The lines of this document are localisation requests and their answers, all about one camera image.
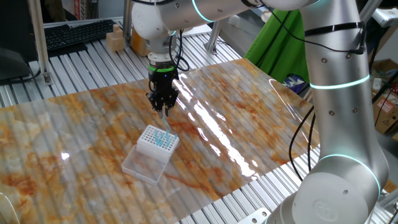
cardboard box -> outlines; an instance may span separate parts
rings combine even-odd
[[[77,19],[97,19],[98,2],[90,0],[62,0],[63,7]]]
[[[377,120],[376,130],[381,134],[391,134],[398,129],[397,101],[398,96],[391,93],[387,101],[386,96],[383,95],[373,104],[374,120],[375,122]]]
[[[145,39],[138,35],[134,28],[132,28],[131,32],[130,46],[141,57],[148,56],[148,54],[150,53],[150,50],[147,49],[147,43]]]
[[[393,60],[387,59],[375,62],[372,68],[372,76],[373,77],[391,77],[395,72],[398,71],[398,64],[396,64]],[[398,78],[393,81],[393,83],[398,83]]]

computer monitor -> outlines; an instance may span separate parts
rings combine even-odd
[[[29,75],[37,52],[27,0],[0,0],[0,33],[0,80]]]

wall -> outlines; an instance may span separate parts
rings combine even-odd
[[[398,63],[398,29],[376,55],[376,60],[391,59]]]

green cloth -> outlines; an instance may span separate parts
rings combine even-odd
[[[284,21],[286,28],[293,35],[300,39],[304,38],[303,21],[298,10],[274,12],[282,22]],[[287,75],[291,73],[310,82],[305,44],[289,35],[274,16],[262,28],[244,58],[278,82],[285,81]]]

metal grate table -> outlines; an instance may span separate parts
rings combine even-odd
[[[115,19],[121,24],[121,18]],[[204,67],[221,62],[239,59],[240,56],[227,44],[220,43],[217,55],[209,55],[203,46],[210,34],[184,37],[185,58],[192,68]],[[52,98],[71,93],[133,82],[147,78],[148,59],[138,56],[130,48],[121,52],[110,52],[105,40],[87,43],[87,51],[52,57],[50,72],[54,85],[45,85],[41,77],[33,82],[0,86],[2,107]],[[30,63],[33,72],[39,69],[37,62]],[[312,153],[312,166],[319,157],[319,149]],[[295,161],[302,176],[308,172],[307,155]],[[189,215],[179,223],[237,223],[259,208],[265,208],[267,215],[283,199],[294,193],[300,181],[293,172],[291,164],[262,176],[233,193],[211,203],[209,206]],[[376,206],[371,223],[386,223],[391,214]]]

